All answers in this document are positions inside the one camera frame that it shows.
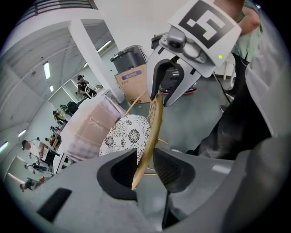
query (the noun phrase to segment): floral pattern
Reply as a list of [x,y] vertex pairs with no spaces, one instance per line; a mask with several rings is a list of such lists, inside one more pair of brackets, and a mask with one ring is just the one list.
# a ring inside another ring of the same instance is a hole
[[125,149],[137,148],[137,163],[145,149],[150,124],[143,116],[127,115],[121,118],[109,131],[104,139],[99,156]]

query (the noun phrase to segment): gray floor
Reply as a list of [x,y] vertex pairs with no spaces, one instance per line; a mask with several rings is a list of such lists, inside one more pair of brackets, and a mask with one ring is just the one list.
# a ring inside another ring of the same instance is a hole
[[[221,80],[221,83],[225,88],[229,87],[229,80]],[[201,78],[196,87],[195,93],[184,95],[164,108],[159,137],[169,145],[159,142],[157,147],[183,152],[194,150],[220,119],[220,105],[228,103],[220,85],[214,78]],[[121,106],[128,109],[130,105],[124,101]],[[147,117],[148,112],[149,103],[144,103],[135,105],[130,113]]]

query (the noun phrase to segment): green shirt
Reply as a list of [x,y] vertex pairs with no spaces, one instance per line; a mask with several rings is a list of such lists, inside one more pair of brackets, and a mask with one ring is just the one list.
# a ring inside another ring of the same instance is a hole
[[[257,7],[249,0],[245,0],[244,7],[254,10],[260,16]],[[244,17],[245,15],[241,13],[237,20],[237,23],[240,23]],[[241,35],[231,52],[247,60],[248,62],[251,62],[254,53],[258,48],[260,36],[261,26],[257,27],[249,34]]]

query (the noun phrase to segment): blue label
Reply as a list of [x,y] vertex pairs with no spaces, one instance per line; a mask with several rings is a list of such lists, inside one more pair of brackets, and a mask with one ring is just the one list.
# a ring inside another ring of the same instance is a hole
[[122,80],[126,80],[126,79],[129,79],[129,78],[132,78],[132,77],[135,77],[135,76],[138,76],[138,75],[141,75],[141,71],[136,71],[136,72],[132,72],[128,75],[124,75],[121,77]]

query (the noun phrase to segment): cardboard box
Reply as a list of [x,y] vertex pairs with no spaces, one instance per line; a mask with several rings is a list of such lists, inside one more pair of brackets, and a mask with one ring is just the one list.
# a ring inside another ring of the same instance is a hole
[[[141,65],[128,71],[122,72],[115,76],[121,86],[126,99],[132,104],[136,98],[143,92],[147,91],[146,86],[146,65]],[[146,92],[137,104],[150,102],[149,93]]]

